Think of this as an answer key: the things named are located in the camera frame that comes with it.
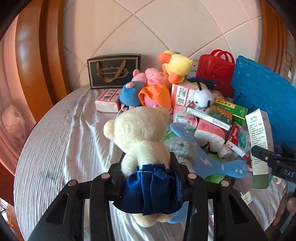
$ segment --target black gift box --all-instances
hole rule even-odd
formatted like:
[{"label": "black gift box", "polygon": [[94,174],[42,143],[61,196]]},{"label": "black gift box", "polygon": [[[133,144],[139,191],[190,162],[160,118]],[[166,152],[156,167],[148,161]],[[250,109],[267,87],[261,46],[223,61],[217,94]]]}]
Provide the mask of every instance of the black gift box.
[{"label": "black gift box", "polygon": [[87,60],[87,67],[91,89],[122,88],[132,80],[133,71],[139,66],[140,54],[103,55],[90,58]]}]

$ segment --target red handle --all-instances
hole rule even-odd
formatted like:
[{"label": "red handle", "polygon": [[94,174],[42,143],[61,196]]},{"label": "red handle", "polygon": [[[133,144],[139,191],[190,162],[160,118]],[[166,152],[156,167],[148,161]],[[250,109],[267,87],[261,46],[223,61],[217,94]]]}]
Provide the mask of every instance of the red handle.
[{"label": "red handle", "polygon": [[221,51],[220,53],[217,54],[216,57],[220,58],[222,54],[224,54],[224,55],[229,54],[229,56],[231,58],[231,62],[234,64],[234,58],[233,58],[232,54],[227,51]]},{"label": "red handle", "polygon": [[[221,49],[215,49],[215,50],[213,50],[213,51],[211,52],[211,54],[210,54],[210,55],[213,55],[213,56],[215,56],[215,54],[216,54],[217,52],[224,52],[224,51],[223,51],[223,50],[221,50]],[[227,54],[226,54],[226,53],[224,54],[224,56],[225,56],[225,60],[229,62],[229,59],[228,59],[228,56],[227,56]]]}]

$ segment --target lightning bolt symbol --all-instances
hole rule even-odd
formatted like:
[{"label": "lightning bolt symbol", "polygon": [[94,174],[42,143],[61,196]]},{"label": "lightning bolt symbol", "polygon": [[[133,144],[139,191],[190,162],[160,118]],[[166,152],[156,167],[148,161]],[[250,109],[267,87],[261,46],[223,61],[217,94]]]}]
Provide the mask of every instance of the lightning bolt symbol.
[{"label": "lightning bolt symbol", "polygon": [[200,157],[200,159],[202,160],[202,162],[207,166],[207,165],[210,165],[210,166],[212,166],[212,167],[214,167],[210,162],[209,162],[209,160],[208,159],[202,159],[201,157]]}]

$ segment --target teddy bear's arm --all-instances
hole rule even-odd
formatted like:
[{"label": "teddy bear's arm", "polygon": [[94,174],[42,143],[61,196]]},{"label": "teddy bear's arm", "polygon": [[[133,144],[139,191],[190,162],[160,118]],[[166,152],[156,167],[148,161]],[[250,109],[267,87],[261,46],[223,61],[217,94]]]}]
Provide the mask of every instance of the teddy bear's arm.
[{"label": "teddy bear's arm", "polygon": [[136,171],[138,166],[138,157],[132,153],[126,153],[121,162],[121,171],[125,177],[128,177]]}]

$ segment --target yellow label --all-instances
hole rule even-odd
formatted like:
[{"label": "yellow label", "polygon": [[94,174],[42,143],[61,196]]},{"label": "yellow label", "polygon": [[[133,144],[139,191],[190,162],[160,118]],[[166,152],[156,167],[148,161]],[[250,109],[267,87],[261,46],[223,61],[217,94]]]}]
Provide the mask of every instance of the yellow label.
[{"label": "yellow label", "polygon": [[232,109],[235,108],[235,104],[232,104],[230,102],[227,102],[227,101],[224,101],[224,100],[221,100],[221,99],[215,99],[215,103],[227,106],[227,107],[232,108]]}]

